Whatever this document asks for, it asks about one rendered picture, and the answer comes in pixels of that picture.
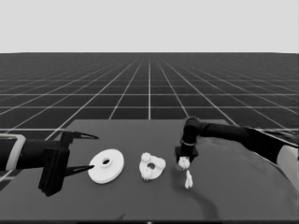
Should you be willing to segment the white round carrier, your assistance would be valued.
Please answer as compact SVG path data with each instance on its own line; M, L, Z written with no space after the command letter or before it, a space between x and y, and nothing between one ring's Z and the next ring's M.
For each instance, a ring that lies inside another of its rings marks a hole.
M143 162L143 161L140 161L139 163L139 172L140 174L144 171L144 170L147 170L147 169L151 169L153 171L153 176L152 176L152 179L151 180L154 180L156 178L158 178L164 170L160 170L158 169L156 166L155 166L155 160L157 159L158 157L154 156L154 155L151 155L151 160L148 161L148 162Z

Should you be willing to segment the small white T-shaped piece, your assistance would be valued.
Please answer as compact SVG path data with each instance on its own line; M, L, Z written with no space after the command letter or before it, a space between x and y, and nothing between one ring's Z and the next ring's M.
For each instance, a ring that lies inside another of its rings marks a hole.
M193 185L193 182L192 182L192 175L191 175L191 172L190 172L190 171L187 171L187 172L186 172L185 188L186 188L186 189L191 188L192 185Z

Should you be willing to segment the large thick white disc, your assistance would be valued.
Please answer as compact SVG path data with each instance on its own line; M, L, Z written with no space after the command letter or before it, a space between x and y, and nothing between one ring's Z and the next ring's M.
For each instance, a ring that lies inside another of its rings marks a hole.
M124 167L122 153L114 148L96 154L90 161L92 169L88 171L90 179L97 184L106 184L116 179Z

